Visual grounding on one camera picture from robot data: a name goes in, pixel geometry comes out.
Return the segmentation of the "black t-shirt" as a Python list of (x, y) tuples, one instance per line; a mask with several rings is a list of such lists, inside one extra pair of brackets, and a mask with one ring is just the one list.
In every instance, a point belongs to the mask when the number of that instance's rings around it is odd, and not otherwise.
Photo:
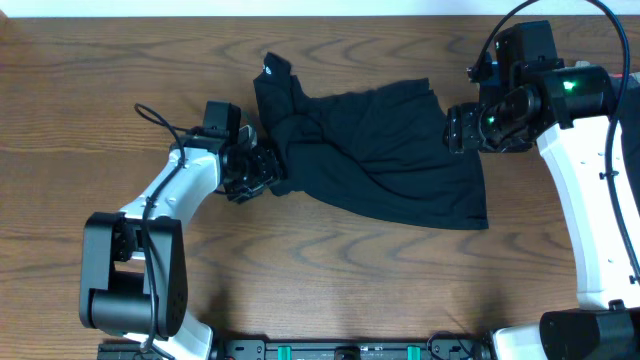
[(484, 230), (488, 213), (480, 157), (452, 154), (426, 78), (364, 92), (308, 96), (292, 65), (268, 53), (254, 81), (260, 122), (293, 192), (374, 219), (450, 230)]

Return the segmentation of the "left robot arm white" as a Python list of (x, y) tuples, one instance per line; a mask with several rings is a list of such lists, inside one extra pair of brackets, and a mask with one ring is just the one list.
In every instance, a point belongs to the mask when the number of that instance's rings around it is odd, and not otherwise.
[(213, 328), (188, 310), (184, 231), (211, 194), (243, 203), (283, 175), (265, 144), (174, 144), (148, 188), (85, 223), (79, 317), (117, 337), (100, 359), (223, 359)]

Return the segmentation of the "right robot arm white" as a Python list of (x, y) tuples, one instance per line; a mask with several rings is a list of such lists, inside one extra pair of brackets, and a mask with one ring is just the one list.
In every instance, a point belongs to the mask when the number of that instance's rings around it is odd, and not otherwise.
[(536, 148), (558, 191), (577, 275), (574, 309), (491, 332), (481, 358), (635, 359), (639, 355), (639, 214), (601, 67), (559, 60), (489, 62), (469, 73), (480, 96), (452, 107), (454, 153)]

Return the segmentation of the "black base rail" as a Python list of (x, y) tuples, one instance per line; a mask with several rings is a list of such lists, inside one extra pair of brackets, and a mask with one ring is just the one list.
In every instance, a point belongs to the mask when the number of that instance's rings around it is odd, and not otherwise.
[(491, 360), (484, 340), (447, 331), (414, 342), (267, 341), (216, 339), (207, 356), (211, 360)]

